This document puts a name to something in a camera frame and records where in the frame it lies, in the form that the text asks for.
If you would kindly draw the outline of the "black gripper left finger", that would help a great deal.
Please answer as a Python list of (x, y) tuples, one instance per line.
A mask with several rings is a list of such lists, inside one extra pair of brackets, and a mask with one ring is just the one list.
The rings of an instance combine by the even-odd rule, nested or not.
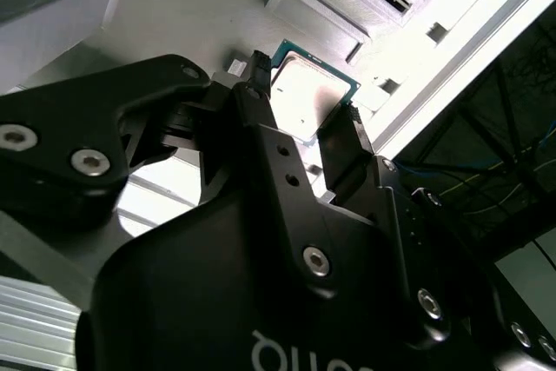
[[(269, 58), (231, 86), (165, 55), (1, 100), (1, 255), (72, 301), (173, 301), (228, 283), (333, 299), (321, 206), (271, 107)], [(202, 205), (138, 239), (116, 204), (138, 169), (201, 154)]]

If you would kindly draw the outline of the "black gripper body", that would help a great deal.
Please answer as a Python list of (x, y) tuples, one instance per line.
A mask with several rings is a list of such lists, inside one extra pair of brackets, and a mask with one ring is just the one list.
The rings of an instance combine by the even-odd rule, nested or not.
[(378, 265), (381, 235), (321, 205), (341, 274), (329, 300), (290, 281), (275, 228), (234, 193), (133, 239), (105, 264), (76, 331), (81, 370), (489, 370), (455, 325), (405, 343), (407, 318)]

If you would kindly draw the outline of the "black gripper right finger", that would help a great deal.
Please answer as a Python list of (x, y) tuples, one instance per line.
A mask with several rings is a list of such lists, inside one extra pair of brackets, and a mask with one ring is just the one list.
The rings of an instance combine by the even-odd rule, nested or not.
[(546, 327), (431, 190), (402, 186), (397, 166), (374, 153), (355, 106), (339, 105), (317, 136), (334, 205), (381, 232), (377, 262), (392, 323), (410, 347), (469, 347), (475, 366), (496, 370), (554, 369)]

